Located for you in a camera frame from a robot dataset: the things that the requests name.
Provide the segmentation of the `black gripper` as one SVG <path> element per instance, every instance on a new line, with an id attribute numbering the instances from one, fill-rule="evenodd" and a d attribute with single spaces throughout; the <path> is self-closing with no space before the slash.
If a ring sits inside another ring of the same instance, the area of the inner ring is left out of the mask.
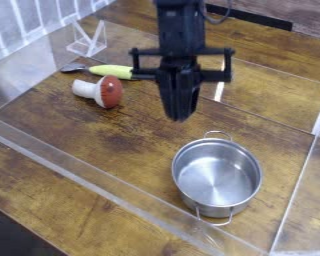
<path id="1" fill-rule="evenodd" d="M 166 117 L 172 121 L 184 121 L 196 110 L 200 82 L 229 82 L 232 80 L 232 48 L 204 48 L 190 56 L 162 56 L 157 48 L 129 50 L 132 56 L 130 77 L 138 80 L 154 80 Z M 222 55 L 222 70 L 202 70 L 197 63 L 198 55 Z M 160 56 L 157 68 L 141 68 L 141 56 Z M 180 115 L 176 100 L 176 72 L 180 72 Z"/>

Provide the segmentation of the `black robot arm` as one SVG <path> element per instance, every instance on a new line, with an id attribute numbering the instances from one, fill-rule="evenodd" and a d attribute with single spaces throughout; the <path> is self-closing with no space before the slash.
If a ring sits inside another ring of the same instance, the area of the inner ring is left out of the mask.
<path id="1" fill-rule="evenodd" d="M 157 9 L 158 47 L 132 48 L 130 70 L 134 79 L 153 80 L 158 85 L 165 114 L 185 121 L 196 110 L 200 84 L 232 79 L 232 48 L 205 46 L 204 21 L 218 24 L 205 14 L 204 0 L 153 0 Z M 202 70 L 198 55 L 222 55 L 222 70 Z"/>

